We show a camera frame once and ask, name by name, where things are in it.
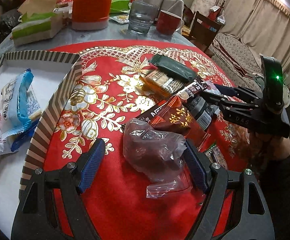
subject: dark green package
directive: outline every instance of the dark green package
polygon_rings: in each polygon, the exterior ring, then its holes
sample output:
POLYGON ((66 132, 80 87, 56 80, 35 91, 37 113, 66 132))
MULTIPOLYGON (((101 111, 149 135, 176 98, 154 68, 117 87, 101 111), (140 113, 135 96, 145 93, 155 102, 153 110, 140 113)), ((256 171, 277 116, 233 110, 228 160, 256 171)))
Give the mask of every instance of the dark green package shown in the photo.
POLYGON ((195 71, 167 56, 156 54, 149 62, 166 73, 168 77, 184 83, 192 82, 196 77, 195 71))

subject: black plastic bag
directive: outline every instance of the black plastic bag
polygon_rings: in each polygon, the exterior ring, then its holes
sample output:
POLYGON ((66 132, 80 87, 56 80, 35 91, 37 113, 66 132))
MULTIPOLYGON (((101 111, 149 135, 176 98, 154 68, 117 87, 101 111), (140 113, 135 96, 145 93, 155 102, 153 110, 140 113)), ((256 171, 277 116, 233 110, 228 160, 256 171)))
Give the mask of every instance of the black plastic bag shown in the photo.
POLYGON ((0 16, 0 44, 11 33, 11 30, 20 24, 21 13, 17 9, 10 10, 0 16))

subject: person's hand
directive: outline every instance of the person's hand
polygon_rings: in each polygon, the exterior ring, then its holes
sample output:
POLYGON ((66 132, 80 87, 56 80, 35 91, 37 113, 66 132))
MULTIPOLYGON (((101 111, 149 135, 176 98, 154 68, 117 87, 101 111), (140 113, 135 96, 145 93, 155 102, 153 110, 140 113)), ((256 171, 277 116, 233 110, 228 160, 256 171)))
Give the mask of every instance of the person's hand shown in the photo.
POLYGON ((270 160, 283 160, 290 156, 290 138, 278 137, 269 134, 258 134, 249 131, 250 154, 258 154, 263 145, 267 145, 263 154, 270 160))

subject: tissue box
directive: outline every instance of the tissue box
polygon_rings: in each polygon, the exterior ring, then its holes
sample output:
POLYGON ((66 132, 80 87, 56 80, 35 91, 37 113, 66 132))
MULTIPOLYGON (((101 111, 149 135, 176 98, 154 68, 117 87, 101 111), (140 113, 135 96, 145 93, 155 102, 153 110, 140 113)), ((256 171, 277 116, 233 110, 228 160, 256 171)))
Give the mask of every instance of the tissue box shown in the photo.
POLYGON ((22 16, 22 23, 12 29, 15 46, 50 39, 63 28, 62 11, 22 16))

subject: metal screw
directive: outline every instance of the metal screw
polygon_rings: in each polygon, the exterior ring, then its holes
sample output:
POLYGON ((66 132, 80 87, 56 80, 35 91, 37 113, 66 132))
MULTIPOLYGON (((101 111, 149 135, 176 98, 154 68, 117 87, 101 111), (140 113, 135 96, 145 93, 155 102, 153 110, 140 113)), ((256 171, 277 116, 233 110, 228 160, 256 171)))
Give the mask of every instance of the metal screw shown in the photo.
POLYGON ((218 170, 221 167, 221 165, 219 163, 212 163, 212 167, 218 170))
POLYGON ((42 168, 37 168, 35 169, 35 174, 39 175, 43 172, 43 169, 42 168))
POLYGON ((250 170, 250 169, 245 169, 245 173, 247 174, 247 175, 252 175, 252 171, 250 170))
POLYGON ((67 163, 67 168, 69 168, 69 169, 72 169, 72 168, 74 168, 76 166, 76 163, 74 163, 74 162, 70 162, 70 163, 67 163))

